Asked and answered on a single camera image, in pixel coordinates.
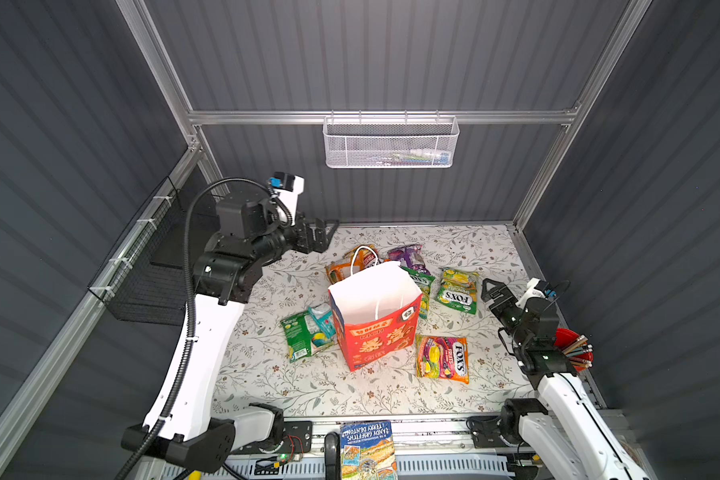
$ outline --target floral pattern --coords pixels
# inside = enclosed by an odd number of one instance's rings
[[[467,337],[469,384],[416,377],[414,348],[392,352],[349,372],[338,345],[289,363],[279,320],[327,301],[325,266],[356,245],[422,244],[427,268],[438,277],[432,302],[417,332]],[[481,300],[477,315],[452,310],[434,299],[444,266],[477,271],[506,282],[519,295],[527,274],[507,228],[501,225],[342,227],[331,248],[309,255],[288,252],[265,267],[256,284],[216,381],[213,411],[223,417],[250,402],[265,402],[286,416],[393,415],[490,412],[504,399],[530,396],[528,380],[499,341],[498,320]]]

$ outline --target paper bag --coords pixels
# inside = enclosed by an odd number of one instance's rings
[[[367,268],[327,291],[336,338],[349,370],[413,345],[421,290],[400,262]]]

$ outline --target book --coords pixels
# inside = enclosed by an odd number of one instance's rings
[[[391,422],[341,426],[341,478],[397,480]]]

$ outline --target bag handle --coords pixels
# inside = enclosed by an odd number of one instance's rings
[[[367,245],[360,245],[355,249],[355,254],[352,256],[352,263],[349,264],[349,276],[352,276],[355,274],[355,271],[353,270],[353,268],[355,268],[355,260],[357,259],[357,254],[359,254],[360,250],[362,250],[364,248],[365,248],[365,250],[368,250],[369,252],[371,252],[373,254],[373,256],[376,257],[376,263],[373,266],[378,265],[378,255],[376,254],[376,251]]]

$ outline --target dark gray wall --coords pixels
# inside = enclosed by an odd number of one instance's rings
[[[300,175],[299,208],[344,222],[512,220],[558,131],[464,125],[451,168],[357,170],[325,165],[320,126],[205,127],[222,174]]]
[[[0,2],[0,414],[184,149],[114,2]],[[111,323],[86,346],[99,363],[132,347],[103,349],[129,331]],[[72,371],[108,375],[84,360]],[[60,446],[86,430],[72,406],[105,400],[59,395],[69,407],[46,410],[37,428],[64,457]]]
[[[653,2],[526,229],[661,478],[720,478],[720,1]]]
[[[544,110],[574,105],[626,2],[147,4],[197,110]],[[432,170],[329,169],[318,127],[203,130],[224,175],[303,175],[310,216],[432,222],[510,220],[558,128],[462,125]]]

